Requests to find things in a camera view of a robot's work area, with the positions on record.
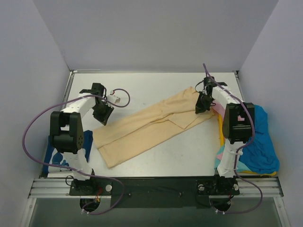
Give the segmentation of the beige t shirt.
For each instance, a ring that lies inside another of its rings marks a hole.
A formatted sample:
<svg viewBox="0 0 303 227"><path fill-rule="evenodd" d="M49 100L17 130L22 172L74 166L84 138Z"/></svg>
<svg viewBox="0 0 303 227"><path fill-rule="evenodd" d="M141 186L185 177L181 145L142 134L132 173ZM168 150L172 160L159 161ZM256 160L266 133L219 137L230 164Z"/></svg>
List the beige t shirt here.
<svg viewBox="0 0 303 227"><path fill-rule="evenodd" d="M93 141L108 168L139 154L212 118L213 110L195 113L199 94L193 87L139 112L99 127Z"/></svg>

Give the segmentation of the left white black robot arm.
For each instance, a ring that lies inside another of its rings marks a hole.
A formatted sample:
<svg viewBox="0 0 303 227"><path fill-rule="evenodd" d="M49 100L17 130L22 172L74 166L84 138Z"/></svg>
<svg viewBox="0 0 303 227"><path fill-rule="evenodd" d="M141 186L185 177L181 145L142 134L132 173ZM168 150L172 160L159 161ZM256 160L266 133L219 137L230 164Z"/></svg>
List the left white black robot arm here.
<svg viewBox="0 0 303 227"><path fill-rule="evenodd" d="M91 89L80 91L78 98L61 111L50 115L50 142L63 155L73 170L73 177L82 181L80 189L87 195L97 190L97 182L91 179L94 174L89 166L84 151L84 130L82 118L92 109L93 117L104 126L113 112L106 101L101 100L106 88L100 83L93 83Z"/></svg>

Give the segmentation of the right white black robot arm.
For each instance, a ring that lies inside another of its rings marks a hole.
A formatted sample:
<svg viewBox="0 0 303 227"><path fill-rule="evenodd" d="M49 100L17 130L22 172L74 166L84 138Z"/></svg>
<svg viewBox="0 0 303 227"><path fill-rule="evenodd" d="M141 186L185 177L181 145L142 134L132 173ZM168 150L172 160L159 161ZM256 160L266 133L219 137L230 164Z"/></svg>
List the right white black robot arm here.
<svg viewBox="0 0 303 227"><path fill-rule="evenodd" d="M244 145L254 137L255 107L253 103L245 103L236 97L224 82L216 82L214 77L206 76L201 83L203 90L199 91L195 113L200 114L217 107L217 112L223 118L222 133L225 145L217 172L219 176L211 182L215 193L223 193L228 189L225 178L233 178L237 163L243 154Z"/></svg>

